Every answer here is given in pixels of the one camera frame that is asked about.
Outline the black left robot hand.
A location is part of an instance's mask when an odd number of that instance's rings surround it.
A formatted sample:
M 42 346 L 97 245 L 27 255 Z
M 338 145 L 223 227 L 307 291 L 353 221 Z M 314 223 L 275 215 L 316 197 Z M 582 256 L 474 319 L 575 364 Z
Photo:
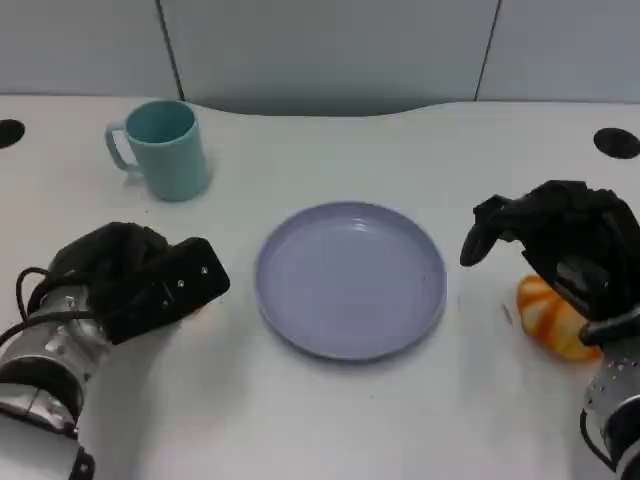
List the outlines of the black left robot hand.
M 169 249 L 166 238 L 149 227 L 110 222 L 62 248 L 47 279 L 56 286 L 79 284 L 89 294 L 103 293 Z

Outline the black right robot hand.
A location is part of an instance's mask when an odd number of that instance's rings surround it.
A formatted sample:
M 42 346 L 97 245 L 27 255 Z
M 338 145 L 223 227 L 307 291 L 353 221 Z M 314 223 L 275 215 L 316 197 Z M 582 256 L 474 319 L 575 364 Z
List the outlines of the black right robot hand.
M 519 242 L 531 268 L 584 318 L 608 320 L 639 303 L 639 224 L 613 191 L 550 180 L 473 210 L 460 263 L 480 263 L 497 241 Z

